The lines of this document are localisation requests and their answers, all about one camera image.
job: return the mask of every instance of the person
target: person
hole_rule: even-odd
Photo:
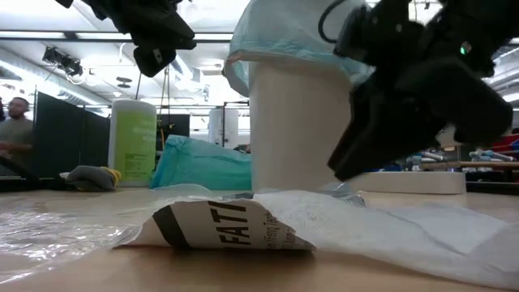
[[[0,123],[0,155],[27,167],[32,150],[32,121],[25,117],[29,103],[15,97],[7,108],[10,118]]]
[[[3,111],[2,98],[0,97],[0,122],[3,122],[5,120],[6,120],[6,114]]]

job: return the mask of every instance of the ceiling light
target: ceiling light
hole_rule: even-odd
[[[64,39],[63,32],[10,32],[0,31],[0,37],[4,39]]]
[[[519,100],[519,93],[507,94],[507,95],[503,96],[503,99],[507,102]]]
[[[195,41],[230,41],[233,38],[232,33],[196,33]]]
[[[75,34],[80,40],[120,40],[131,41],[130,35],[118,32],[77,32]]]

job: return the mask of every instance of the table surface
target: table surface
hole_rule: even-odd
[[[496,167],[518,169],[519,162],[516,161],[450,161],[450,162],[426,162],[422,163],[421,167],[427,169],[443,169],[443,168],[458,168],[458,167]]]
[[[519,221],[519,196],[364,193],[373,207],[438,202]],[[12,291],[492,291],[356,255],[323,252],[101,250],[52,272],[2,286]]]

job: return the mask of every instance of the ceiling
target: ceiling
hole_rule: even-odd
[[[0,0],[0,30],[66,30],[115,32],[112,22],[100,21],[83,2],[74,1],[65,9],[54,0]],[[195,32],[232,32],[249,0],[193,0],[179,4],[179,14]],[[377,0],[367,0],[371,5]],[[416,0],[410,3],[410,19],[427,22],[439,9],[437,1]],[[0,48],[27,60],[48,72],[66,77],[59,70],[41,61],[45,48],[53,46],[62,53],[81,60],[85,71],[92,73],[86,79],[73,79],[79,86],[105,100],[108,105],[119,98],[134,98],[140,77],[133,58],[132,44],[102,44],[40,41],[0,41]],[[510,48],[504,48],[500,54]],[[221,105],[223,101],[236,101],[241,97],[219,75],[220,67],[229,52],[227,44],[198,44],[192,51],[178,51],[178,56],[189,67],[204,73],[200,81],[210,88],[210,97],[203,99],[201,91],[180,90],[172,79],[169,83],[170,100],[174,105]],[[117,77],[132,79],[130,88],[119,88]],[[159,104],[163,96],[164,72],[154,78],[141,76],[139,98]]]

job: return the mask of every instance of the cubicle divider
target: cubicle divider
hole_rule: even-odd
[[[160,114],[157,116],[159,127],[174,125],[173,135],[183,135],[189,137],[190,114]]]
[[[106,166],[109,119],[66,101],[37,93],[31,171],[56,177],[78,165]]]

